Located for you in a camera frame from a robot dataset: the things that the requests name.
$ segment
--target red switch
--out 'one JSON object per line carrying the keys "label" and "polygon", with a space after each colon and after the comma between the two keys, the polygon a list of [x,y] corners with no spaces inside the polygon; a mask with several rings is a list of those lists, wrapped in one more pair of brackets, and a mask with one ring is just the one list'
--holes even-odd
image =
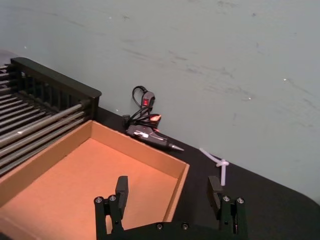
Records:
{"label": "red switch", "polygon": [[143,99],[143,106],[148,106],[149,105],[149,100],[144,98]]}

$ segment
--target black cable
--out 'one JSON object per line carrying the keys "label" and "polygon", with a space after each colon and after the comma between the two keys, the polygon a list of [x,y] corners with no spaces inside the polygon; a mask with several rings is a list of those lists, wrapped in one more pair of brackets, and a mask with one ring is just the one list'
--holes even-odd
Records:
{"label": "black cable", "polygon": [[144,87],[144,86],[136,86],[133,90],[132,90],[132,98],[133,98],[133,101],[135,102],[135,104],[138,105],[139,108],[142,108],[142,105],[140,103],[137,102],[136,98],[135,98],[135,93],[136,93],[136,90],[140,89],[143,94],[145,94],[146,92],[148,92],[148,90]]}
{"label": "black cable", "polygon": [[158,126],[158,121],[150,121],[150,118],[152,117],[158,117],[160,116],[160,114],[157,113],[152,113],[150,114],[151,110],[152,110],[152,106],[145,106],[143,107],[140,103],[138,103],[138,101],[135,98],[135,93],[137,90],[141,90],[143,92],[143,94],[147,93],[148,90],[144,87],[144,86],[136,86],[133,90],[132,90],[132,98],[133,101],[135,102],[135,104],[140,108],[137,112],[135,112],[127,121],[126,121],[126,125],[127,127],[129,127],[130,125],[143,125],[146,127],[151,127],[153,129],[156,129]]}

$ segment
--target black table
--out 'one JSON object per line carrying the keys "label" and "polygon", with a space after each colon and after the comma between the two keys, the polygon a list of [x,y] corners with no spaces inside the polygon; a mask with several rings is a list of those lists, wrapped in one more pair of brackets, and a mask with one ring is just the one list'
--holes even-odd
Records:
{"label": "black table", "polygon": [[[110,111],[99,108],[96,120],[125,132],[122,117]],[[173,221],[218,228],[206,191],[208,176],[219,176],[220,168],[198,149],[170,140],[184,152],[168,154],[190,164]],[[320,240],[320,206],[301,193],[234,164],[227,167],[224,190],[244,198],[251,240]]]}

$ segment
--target metal rod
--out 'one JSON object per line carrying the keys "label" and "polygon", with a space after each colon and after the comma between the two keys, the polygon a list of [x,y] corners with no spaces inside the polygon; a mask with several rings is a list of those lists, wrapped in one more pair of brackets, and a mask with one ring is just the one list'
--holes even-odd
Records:
{"label": "metal rod", "polygon": [[9,73],[0,73],[0,78],[9,76]]}
{"label": "metal rod", "polygon": [[42,130],[39,130],[32,135],[29,135],[29,136],[27,136],[17,142],[14,142],[9,146],[6,146],[5,148],[0,150],[0,158],[6,154],[12,153],[14,150],[19,149],[19,148],[23,147],[24,145],[31,143],[32,141],[34,141],[36,139],[41,138],[42,136],[44,136],[46,134],[49,134],[50,132],[62,127],[63,125],[68,124],[69,122],[81,117],[84,114],[85,114],[85,112],[83,112],[83,111],[78,112],[78,113],[71,115],[71,116],[69,116],[69,117],[67,117],[57,123],[50,125],[49,127],[46,127]]}
{"label": "metal rod", "polygon": [[40,111],[39,109],[35,109],[35,110],[33,110],[33,111],[29,111],[29,112],[26,112],[26,113],[24,113],[24,114],[21,114],[21,115],[18,115],[18,116],[9,118],[9,119],[7,119],[7,120],[5,120],[5,121],[1,121],[1,122],[0,122],[0,127],[2,127],[3,125],[7,125],[7,124],[9,124],[9,123],[11,123],[11,122],[17,121],[17,120],[19,120],[19,119],[21,119],[21,118],[24,118],[24,117],[28,116],[28,115],[35,114],[35,113],[37,113],[37,112],[39,112],[39,111]]}
{"label": "metal rod", "polygon": [[13,105],[16,105],[16,104],[19,104],[19,103],[22,103],[23,101],[22,100],[18,100],[18,101],[14,101],[14,102],[10,102],[10,103],[7,103],[5,105],[1,105],[0,106],[0,109],[6,109],[8,107],[11,107]]}
{"label": "metal rod", "polygon": [[25,111],[31,110],[31,109],[33,109],[33,108],[34,108],[34,106],[28,106],[28,107],[23,108],[23,109],[21,109],[21,110],[14,111],[14,112],[8,113],[8,114],[6,114],[6,115],[2,115],[2,116],[0,116],[0,121],[3,120],[3,119],[10,118],[10,117],[12,117],[12,116],[14,116],[14,115],[23,113],[23,112],[25,112]]}
{"label": "metal rod", "polygon": [[0,94],[10,92],[11,90],[15,90],[16,87],[5,87],[5,88],[0,88]]}
{"label": "metal rod", "polygon": [[23,156],[24,154],[27,154],[28,152],[38,148],[42,144],[45,144],[46,142],[50,141],[51,139],[58,137],[59,135],[70,130],[74,126],[82,123],[84,120],[85,120],[85,118],[83,117],[75,122],[72,122],[71,124],[68,124],[62,128],[59,128],[58,130],[52,132],[51,134],[46,135],[45,137],[43,137],[35,142],[32,142],[31,144],[19,149],[18,151],[15,151],[15,152],[9,154],[8,156],[6,156],[0,160],[0,168],[6,164],[9,164],[13,160]]}
{"label": "metal rod", "polygon": [[14,169],[15,167],[19,166],[20,164],[22,164],[23,162],[27,161],[29,158],[33,157],[34,155],[40,153],[42,150],[46,149],[47,147],[49,147],[51,144],[53,144],[54,142],[56,142],[57,140],[61,139],[63,136],[67,135],[71,130],[63,133],[62,135],[56,137],[55,139],[47,142],[46,144],[36,148],[35,150],[33,150],[32,152],[28,153],[27,155],[24,155],[23,157],[13,161],[12,163],[6,165],[3,168],[0,168],[0,177],[2,177],[3,175],[5,175],[6,173],[10,172],[12,169]]}
{"label": "metal rod", "polygon": [[16,109],[20,109],[20,108],[22,108],[24,106],[27,106],[27,105],[28,105],[28,103],[24,103],[24,104],[21,104],[21,105],[18,105],[18,106],[13,106],[11,108],[4,109],[4,110],[0,111],[0,116],[2,116],[2,114],[11,112],[11,111],[16,110]]}
{"label": "metal rod", "polygon": [[15,128],[15,127],[17,127],[17,126],[19,126],[19,125],[21,125],[21,124],[27,123],[27,122],[31,121],[32,119],[36,119],[36,118],[38,118],[38,117],[40,117],[40,116],[42,116],[42,115],[44,115],[44,114],[45,114],[45,112],[40,112],[40,113],[38,113],[38,114],[36,114],[36,115],[27,117],[27,118],[25,118],[25,119],[23,119],[23,120],[21,120],[21,121],[17,121],[17,122],[12,123],[12,124],[10,124],[10,125],[8,125],[8,126],[5,126],[5,127],[3,127],[3,128],[0,128],[0,133],[3,133],[3,132],[5,132],[5,131],[7,131],[7,130],[9,130],[9,129]]}
{"label": "metal rod", "polygon": [[10,102],[10,101],[15,100],[15,99],[17,99],[17,97],[12,97],[12,98],[9,98],[9,99],[2,100],[2,101],[0,101],[0,105],[1,104],[5,104],[5,103]]}
{"label": "metal rod", "polygon": [[49,124],[52,124],[53,122],[61,119],[62,117],[65,117],[73,112],[75,112],[76,110],[79,110],[82,108],[82,104],[77,104],[73,107],[70,107],[64,111],[61,111],[51,117],[49,117],[48,119],[45,119],[41,122],[38,122],[37,124],[34,124],[32,126],[26,127],[22,130],[16,131],[15,133],[13,133],[10,136],[7,136],[5,138],[1,138],[0,139],[0,148],[3,147],[6,144],[10,144],[13,141],[16,141],[17,139],[20,139],[30,133],[33,133],[34,131],[37,131],[40,128],[43,128]]}
{"label": "metal rod", "polygon": [[1,99],[9,98],[9,97],[11,97],[11,96],[12,96],[11,94],[0,96],[0,100],[1,100]]}
{"label": "metal rod", "polygon": [[2,84],[8,84],[8,83],[10,83],[9,80],[0,81],[0,85],[2,85]]}
{"label": "metal rod", "polygon": [[42,118],[40,118],[40,119],[38,119],[38,120],[36,120],[36,121],[33,121],[33,122],[28,123],[27,125],[23,125],[23,126],[17,128],[17,129],[14,129],[14,130],[8,132],[8,133],[5,133],[5,134],[3,134],[3,135],[0,135],[0,139],[6,138],[7,136],[10,136],[10,135],[12,135],[12,134],[14,134],[14,133],[16,133],[16,132],[18,132],[18,131],[21,131],[21,130],[23,130],[24,128],[30,127],[30,126],[32,126],[32,125],[35,125],[35,124],[37,124],[37,123],[39,123],[39,122],[41,122],[41,121],[43,121],[43,120],[45,120],[45,119],[48,119],[48,118],[50,118],[50,117],[51,117],[51,116],[49,116],[49,115],[48,115],[48,116],[45,116],[45,117],[42,117]]}

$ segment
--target glue gun nozzle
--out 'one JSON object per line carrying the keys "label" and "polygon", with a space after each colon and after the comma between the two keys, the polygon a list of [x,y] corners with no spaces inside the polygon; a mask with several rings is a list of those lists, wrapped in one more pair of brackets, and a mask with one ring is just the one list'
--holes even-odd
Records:
{"label": "glue gun nozzle", "polygon": [[183,148],[178,147],[178,146],[176,146],[176,145],[170,144],[169,146],[170,146],[170,148],[173,149],[173,150],[184,151]]}

